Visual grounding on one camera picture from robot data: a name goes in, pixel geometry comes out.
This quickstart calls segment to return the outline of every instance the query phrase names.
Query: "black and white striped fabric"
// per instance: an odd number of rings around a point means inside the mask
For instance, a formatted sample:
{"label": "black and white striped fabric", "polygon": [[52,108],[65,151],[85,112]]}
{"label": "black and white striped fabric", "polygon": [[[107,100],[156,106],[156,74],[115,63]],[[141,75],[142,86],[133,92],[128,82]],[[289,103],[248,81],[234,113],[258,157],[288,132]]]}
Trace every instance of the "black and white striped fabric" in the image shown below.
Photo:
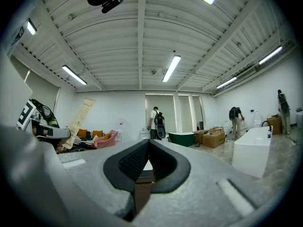
{"label": "black and white striped fabric", "polygon": [[83,138],[76,136],[76,139],[74,141],[74,145],[82,147],[87,147],[93,144],[95,144],[95,141],[92,138]]}

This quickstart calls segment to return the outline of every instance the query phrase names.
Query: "bathtub faucet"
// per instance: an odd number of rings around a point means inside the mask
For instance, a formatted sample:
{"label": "bathtub faucet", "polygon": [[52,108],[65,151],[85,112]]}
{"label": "bathtub faucet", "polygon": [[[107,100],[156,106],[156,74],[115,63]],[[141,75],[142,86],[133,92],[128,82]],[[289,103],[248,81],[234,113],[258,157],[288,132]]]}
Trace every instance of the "bathtub faucet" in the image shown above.
{"label": "bathtub faucet", "polygon": [[267,120],[266,120],[266,121],[264,121],[264,122],[262,123],[261,127],[263,127],[263,124],[264,124],[265,122],[267,122],[267,123],[269,124],[269,130],[271,131],[271,125],[270,125],[270,122],[268,122]]}

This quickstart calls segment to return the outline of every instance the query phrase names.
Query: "white shirt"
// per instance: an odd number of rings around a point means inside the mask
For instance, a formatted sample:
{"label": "white shirt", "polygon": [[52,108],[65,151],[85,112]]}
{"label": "white shirt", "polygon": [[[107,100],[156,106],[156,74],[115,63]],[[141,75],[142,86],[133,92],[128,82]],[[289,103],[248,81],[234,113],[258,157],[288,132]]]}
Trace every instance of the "white shirt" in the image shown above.
{"label": "white shirt", "polygon": [[151,119],[152,119],[151,129],[152,130],[156,129],[156,126],[155,126],[155,117],[156,117],[157,113],[159,113],[159,111],[155,111],[155,110],[151,111]]}

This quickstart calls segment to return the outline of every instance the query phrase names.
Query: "orange pillow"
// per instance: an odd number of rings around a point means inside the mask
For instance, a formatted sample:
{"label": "orange pillow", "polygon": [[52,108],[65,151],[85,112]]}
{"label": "orange pillow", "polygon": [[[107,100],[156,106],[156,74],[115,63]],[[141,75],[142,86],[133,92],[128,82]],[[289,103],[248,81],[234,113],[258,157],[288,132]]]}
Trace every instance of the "orange pillow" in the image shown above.
{"label": "orange pillow", "polygon": [[79,137],[84,137],[84,138],[86,138],[86,133],[87,133],[87,130],[81,130],[81,129],[80,129],[80,130],[78,131],[78,134],[77,134],[77,135],[78,135]]}
{"label": "orange pillow", "polygon": [[106,134],[103,140],[109,140],[109,139],[110,139],[110,137],[111,137],[111,135],[110,135],[110,134]]}
{"label": "orange pillow", "polygon": [[102,137],[103,136],[103,131],[93,131],[93,137],[95,138],[95,135],[97,135],[98,137]]}

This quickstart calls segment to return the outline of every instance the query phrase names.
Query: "chair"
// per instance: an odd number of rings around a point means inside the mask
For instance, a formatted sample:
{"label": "chair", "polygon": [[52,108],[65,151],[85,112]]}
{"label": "chair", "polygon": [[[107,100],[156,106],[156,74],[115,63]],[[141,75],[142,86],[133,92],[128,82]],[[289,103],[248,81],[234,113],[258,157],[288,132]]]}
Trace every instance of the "chair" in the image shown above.
{"label": "chair", "polygon": [[108,134],[110,134],[110,138],[108,140],[104,140],[105,136],[99,137],[96,139],[95,146],[97,149],[102,149],[105,147],[111,147],[116,145],[116,136],[118,134],[117,131],[110,131]]}

